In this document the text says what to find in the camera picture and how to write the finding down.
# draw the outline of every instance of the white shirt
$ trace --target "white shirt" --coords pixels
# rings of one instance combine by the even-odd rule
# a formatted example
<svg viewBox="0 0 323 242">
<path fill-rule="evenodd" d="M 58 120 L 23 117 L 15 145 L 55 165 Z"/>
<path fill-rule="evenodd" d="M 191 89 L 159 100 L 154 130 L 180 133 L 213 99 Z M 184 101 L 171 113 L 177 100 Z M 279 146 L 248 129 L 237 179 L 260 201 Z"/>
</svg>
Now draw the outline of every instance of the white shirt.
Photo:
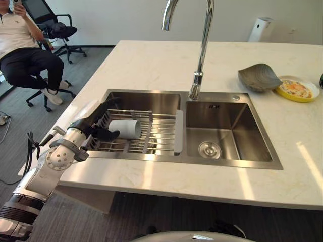
<svg viewBox="0 0 323 242">
<path fill-rule="evenodd" d="M 18 48 L 39 48 L 31 36 L 25 20 L 13 13 L 6 13 L 0 22 L 0 59 Z"/>
</svg>

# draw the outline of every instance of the cable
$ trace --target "cable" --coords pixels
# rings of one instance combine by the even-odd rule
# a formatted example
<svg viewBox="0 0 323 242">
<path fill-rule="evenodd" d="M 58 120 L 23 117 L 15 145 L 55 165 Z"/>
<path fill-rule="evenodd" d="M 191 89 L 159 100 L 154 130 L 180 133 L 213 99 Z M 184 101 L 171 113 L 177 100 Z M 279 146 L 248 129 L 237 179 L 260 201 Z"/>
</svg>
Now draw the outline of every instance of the cable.
<svg viewBox="0 0 323 242">
<path fill-rule="evenodd" d="M 20 181 L 21 181 L 21 179 L 20 179 L 20 180 L 18 180 L 18 181 L 16 181 L 16 182 L 14 182 L 14 183 L 7 183 L 7 182 L 5 182 L 4 180 L 1 180 L 1 179 L 0 179 L 0 182 L 4 183 L 4 184 L 6 184 L 6 185 L 13 185 L 13 184 L 17 184 L 17 183 L 19 183 Z"/>
<path fill-rule="evenodd" d="M 7 133 L 8 133 L 9 125 L 10 125 L 10 122 L 11 122 L 11 117 L 10 117 L 10 116 L 8 116 L 8 115 L 6 115 L 6 116 L 8 117 L 9 121 L 8 121 L 8 124 L 7 124 L 7 129 L 6 129 L 6 131 L 5 131 L 5 134 L 4 134 L 3 138 L 0 140 L 0 144 L 3 142 L 3 140 L 5 140 L 5 137 L 6 137 Z"/>
<path fill-rule="evenodd" d="M 37 155 L 36 155 L 37 159 L 39 159 L 39 154 L 40 154 L 40 146 L 38 142 L 34 141 L 33 133 L 32 132 L 27 133 L 27 138 L 28 138 L 28 150 L 27 150 L 27 159 L 26 159 L 26 165 L 25 165 L 23 177 L 30 170 L 31 162 L 32 162 L 32 152 L 34 150 L 34 147 L 37 149 Z"/>
</svg>

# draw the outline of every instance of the plate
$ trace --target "plate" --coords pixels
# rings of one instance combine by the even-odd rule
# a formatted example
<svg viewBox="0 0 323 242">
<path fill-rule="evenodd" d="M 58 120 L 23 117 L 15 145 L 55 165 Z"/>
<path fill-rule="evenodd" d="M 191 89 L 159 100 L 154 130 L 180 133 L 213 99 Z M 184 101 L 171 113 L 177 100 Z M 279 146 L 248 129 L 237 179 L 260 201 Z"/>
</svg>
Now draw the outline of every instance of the plate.
<svg viewBox="0 0 323 242">
<path fill-rule="evenodd" d="M 298 82 L 299 84 L 305 86 L 306 88 L 308 88 L 312 92 L 311 98 L 304 98 L 304 97 L 298 97 L 298 96 L 294 96 L 292 94 L 289 94 L 285 90 L 282 90 L 280 88 L 280 86 L 275 89 L 275 91 L 279 95 L 281 95 L 289 100 L 292 100 L 294 102 L 313 102 L 319 96 L 319 89 L 311 82 L 304 81 L 301 78 L 295 77 L 295 76 L 280 76 L 279 78 L 282 81 L 289 80 L 289 81 L 293 81 L 293 82 Z"/>
<path fill-rule="evenodd" d="M 272 68 L 264 63 L 239 70 L 238 77 L 247 88 L 255 92 L 272 90 L 282 84 Z"/>
</svg>

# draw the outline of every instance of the faucet spout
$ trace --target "faucet spout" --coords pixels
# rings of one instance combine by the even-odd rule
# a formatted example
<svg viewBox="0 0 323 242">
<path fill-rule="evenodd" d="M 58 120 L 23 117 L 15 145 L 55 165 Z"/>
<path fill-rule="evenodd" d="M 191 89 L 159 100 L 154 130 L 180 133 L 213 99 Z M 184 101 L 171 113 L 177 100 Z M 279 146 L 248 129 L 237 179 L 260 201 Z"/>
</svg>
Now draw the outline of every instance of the faucet spout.
<svg viewBox="0 0 323 242">
<path fill-rule="evenodd" d="M 169 31 L 170 24 L 173 16 L 173 12 L 175 9 L 175 6 L 177 4 L 178 0 L 168 0 L 165 12 L 164 12 L 164 18 L 163 18 L 163 30 Z"/>
<path fill-rule="evenodd" d="M 165 12 L 164 12 L 164 18 L 163 18 L 163 30 L 166 30 L 166 31 L 169 30 L 172 15 L 177 1 L 178 0 L 168 0 L 167 2 Z M 194 72 L 194 81 L 193 81 L 191 90 L 189 92 L 189 97 L 192 100 L 197 100 L 200 92 L 202 77 L 203 77 L 202 69 L 203 69 L 203 64 L 204 64 L 204 59 L 206 54 L 209 31 L 210 31 L 210 27 L 213 19 L 214 0 L 206 0 L 206 4 L 207 4 L 206 17 L 205 17 L 205 24 L 204 24 L 201 53 L 200 53 L 200 58 L 198 60 L 197 70 Z"/>
</svg>

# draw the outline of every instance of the countertop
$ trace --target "countertop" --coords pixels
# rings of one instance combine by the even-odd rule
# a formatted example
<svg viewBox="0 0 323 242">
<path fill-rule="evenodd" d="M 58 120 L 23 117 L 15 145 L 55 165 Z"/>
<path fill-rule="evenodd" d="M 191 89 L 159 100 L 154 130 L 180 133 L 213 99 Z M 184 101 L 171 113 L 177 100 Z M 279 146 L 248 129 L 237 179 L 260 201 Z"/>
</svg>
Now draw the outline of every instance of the countertop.
<svg viewBox="0 0 323 242">
<path fill-rule="evenodd" d="M 102 99 L 109 88 L 188 91 L 199 51 L 200 42 L 119 42 L 55 125 L 66 129 L 85 104 Z M 208 44 L 201 91 L 249 93 L 283 170 L 89 158 L 73 164 L 60 184 L 257 206 L 323 209 L 323 92 L 312 103 L 293 102 L 272 91 L 254 93 L 239 82 L 237 71 L 256 63 L 270 65 L 278 76 L 298 76 L 318 87 L 323 73 L 323 46 Z"/>
</svg>

